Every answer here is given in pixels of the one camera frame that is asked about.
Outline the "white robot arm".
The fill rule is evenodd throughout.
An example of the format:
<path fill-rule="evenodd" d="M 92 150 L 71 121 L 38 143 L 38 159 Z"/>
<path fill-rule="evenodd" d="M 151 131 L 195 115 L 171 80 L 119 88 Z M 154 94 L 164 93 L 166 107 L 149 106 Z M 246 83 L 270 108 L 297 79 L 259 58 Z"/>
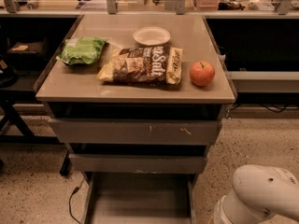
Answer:
<path fill-rule="evenodd" d="M 299 182 L 288 170 L 243 165 L 214 208 L 213 224 L 259 224 L 275 215 L 299 221 Z"/>

